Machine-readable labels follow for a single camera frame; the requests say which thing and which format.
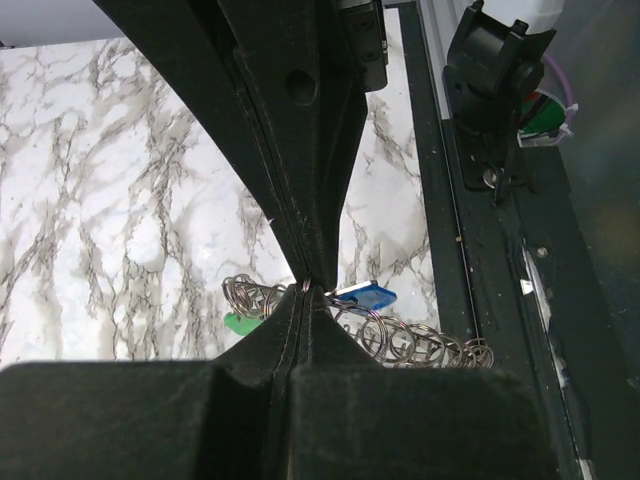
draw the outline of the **circular hole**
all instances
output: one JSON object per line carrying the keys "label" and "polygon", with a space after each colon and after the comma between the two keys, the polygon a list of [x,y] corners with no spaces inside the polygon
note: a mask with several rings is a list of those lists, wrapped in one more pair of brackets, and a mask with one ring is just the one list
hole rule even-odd
{"label": "circular hole", "polygon": [[307,72],[294,70],[287,75],[284,86],[291,100],[297,105],[307,106],[316,98],[316,81]]}
{"label": "circular hole", "polygon": [[373,28],[373,20],[360,20],[353,23],[353,29],[356,32],[366,32]]}
{"label": "circular hole", "polygon": [[380,54],[377,52],[367,52],[360,57],[363,62],[375,62],[380,58]]}

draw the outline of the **white plastic object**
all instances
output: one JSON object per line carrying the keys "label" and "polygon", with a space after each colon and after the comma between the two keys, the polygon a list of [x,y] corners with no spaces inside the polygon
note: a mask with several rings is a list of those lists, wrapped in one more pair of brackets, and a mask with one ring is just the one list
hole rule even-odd
{"label": "white plastic object", "polygon": [[527,25],[527,35],[546,32],[556,24],[564,0],[485,0],[482,13],[512,27],[516,20]]}

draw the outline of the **green plastic object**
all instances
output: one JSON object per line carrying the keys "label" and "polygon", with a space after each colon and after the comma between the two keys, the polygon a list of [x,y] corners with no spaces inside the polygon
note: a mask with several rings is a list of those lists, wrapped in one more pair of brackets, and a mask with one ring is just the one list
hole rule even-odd
{"label": "green plastic object", "polygon": [[259,318],[242,317],[237,313],[227,313],[224,324],[241,337],[246,337],[262,323]]}

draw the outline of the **white marble tabletop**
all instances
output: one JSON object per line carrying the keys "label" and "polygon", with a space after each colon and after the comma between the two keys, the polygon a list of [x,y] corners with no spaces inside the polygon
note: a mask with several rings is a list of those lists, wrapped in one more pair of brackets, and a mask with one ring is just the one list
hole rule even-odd
{"label": "white marble tabletop", "polygon": [[[397,11],[341,221],[342,285],[438,325]],[[213,141],[126,39],[0,51],[0,367],[213,358],[220,284],[291,272]]]}

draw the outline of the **marble countertop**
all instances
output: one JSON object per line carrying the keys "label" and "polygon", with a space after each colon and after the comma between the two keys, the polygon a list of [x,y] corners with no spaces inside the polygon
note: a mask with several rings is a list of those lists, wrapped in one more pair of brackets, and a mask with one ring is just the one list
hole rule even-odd
{"label": "marble countertop", "polygon": [[[341,220],[341,285],[438,326],[397,11]],[[213,358],[222,280],[293,279],[261,210],[126,39],[0,51],[0,367]]]}

